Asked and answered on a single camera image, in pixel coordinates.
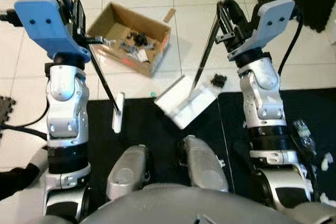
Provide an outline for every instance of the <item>cardboard box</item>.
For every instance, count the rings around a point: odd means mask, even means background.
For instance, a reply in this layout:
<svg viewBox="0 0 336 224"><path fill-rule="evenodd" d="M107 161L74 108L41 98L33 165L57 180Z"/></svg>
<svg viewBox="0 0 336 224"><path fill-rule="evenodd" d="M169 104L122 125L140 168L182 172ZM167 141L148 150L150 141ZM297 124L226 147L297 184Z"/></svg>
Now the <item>cardboard box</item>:
<svg viewBox="0 0 336 224"><path fill-rule="evenodd" d="M148 61L140 62L120 47L122 41L134 45L133 37L127 39L127 35L131 31L145 33L148 43L155 41L154 50L145 50ZM92 37L103 36L108 40L115 39L117 41L111 46L94 45L93 48L97 56L112 58L145 76L152 77L164 57L164 51L169 44L170 31L170 27L164 23L145 17L121 5L110 3L91 25L87 34Z"/></svg>

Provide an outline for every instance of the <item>white tile floor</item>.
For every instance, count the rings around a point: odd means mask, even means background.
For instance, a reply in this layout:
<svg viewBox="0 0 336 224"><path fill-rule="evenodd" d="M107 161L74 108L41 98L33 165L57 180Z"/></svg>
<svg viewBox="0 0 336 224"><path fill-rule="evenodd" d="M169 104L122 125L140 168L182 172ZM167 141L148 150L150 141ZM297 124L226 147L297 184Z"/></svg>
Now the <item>white tile floor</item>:
<svg viewBox="0 0 336 224"><path fill-rule="evenodd" d="M0 0L0 9L13 7L16 0ZM102 8L110 1L133 8L156 20L163 20L170 8L177 10L169 25L172 28L170 46L165 58L152 79L134 72L104 57L100 63L114 93L123 91L127 98L149 97L151 92L160 94L182 74L195 75L207 36L215 16L218 0L81 0L86 12L87 25L93 23ZM236 0L243 11L251 16L256 0ZM291 22L287 30L274 39L267 50L272 54L275 66L281 62L294 35L297 24ZM22 28L0 23L0 95L17 100L10 124L29 122L40 115L45 107L44 63L49 61L43 49L31 41ZM335 49L325 33L316 33L304 27L282 74L283 89L308 89L336 87ZM224 92L239 91L236 66L226 59L223 45L215 45L203 81L209 81L214 73L228 76ZM90 99L106 99L107 96L91 64L86 66ZM45 118L33 126L45 131ZM0 144L0 170L25 166L44 143L37 137L6 131ZM39 215L38 203L30 211L25 208L32 195L40 193L36 188L16 193L0 202L0 223L16 223Z"/></svg>

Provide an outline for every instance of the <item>open cardboard box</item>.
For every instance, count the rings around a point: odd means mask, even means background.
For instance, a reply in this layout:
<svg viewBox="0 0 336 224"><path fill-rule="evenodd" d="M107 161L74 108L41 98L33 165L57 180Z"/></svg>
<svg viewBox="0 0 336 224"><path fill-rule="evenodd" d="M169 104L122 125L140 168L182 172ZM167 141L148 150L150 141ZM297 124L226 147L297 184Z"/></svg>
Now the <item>open cardboard box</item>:
<svg viewBox="0 0 336 224"><path fill-rule="evenodd" d="M155 40L153 50L146 49L148 61L140 62L132 58L120 47L124 41L134 45L133 37L127 39L131 31L145 33L148 43ZM110 3L91 25L87 34L89 36L103 36L105 39L115 39L117 43L111 46L94 45L97 56L112 58L145 76L152 77L158 64L163 58L164 50L169 44L170 27L129 10L121 5Z"/></svg>

